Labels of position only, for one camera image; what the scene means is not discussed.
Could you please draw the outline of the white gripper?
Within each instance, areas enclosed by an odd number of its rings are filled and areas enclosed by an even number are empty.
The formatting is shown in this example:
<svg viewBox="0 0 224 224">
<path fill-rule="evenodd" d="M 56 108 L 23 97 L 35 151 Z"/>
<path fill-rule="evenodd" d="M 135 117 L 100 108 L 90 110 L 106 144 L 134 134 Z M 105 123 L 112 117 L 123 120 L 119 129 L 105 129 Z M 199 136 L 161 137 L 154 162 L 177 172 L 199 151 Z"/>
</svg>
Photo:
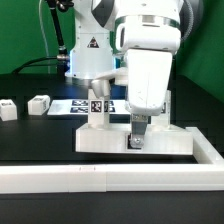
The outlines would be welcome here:
<svg viewBox="0 0 224 224">
<path fill-rule="evenodd" d="M 172 54 L 129 49 L 125 59 L 128 72 L 126 108 L 132 113 L 130 145 L 140 149 L 144 145 L 147 116 L 158 116 L 161 113 L 171 71 Z"/>
</svg>

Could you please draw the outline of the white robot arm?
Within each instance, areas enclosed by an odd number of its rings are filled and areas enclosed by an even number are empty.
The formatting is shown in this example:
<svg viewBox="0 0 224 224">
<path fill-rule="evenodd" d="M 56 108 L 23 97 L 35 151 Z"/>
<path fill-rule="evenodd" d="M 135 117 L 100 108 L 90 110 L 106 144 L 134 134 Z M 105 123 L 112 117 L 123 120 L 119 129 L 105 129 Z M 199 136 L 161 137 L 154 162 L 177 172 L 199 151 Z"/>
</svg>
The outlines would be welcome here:
<svg viewBox="0 0 224 224">
<path fill-rule="evenodd" d="M 127 88 L 130 145 L 145 145 L 147 119 L 161 114 L 173 57 L 199 26 L 203 0 L 79 0 L 66 73 L 96 97 L 111 79 Z"/>
</svg>

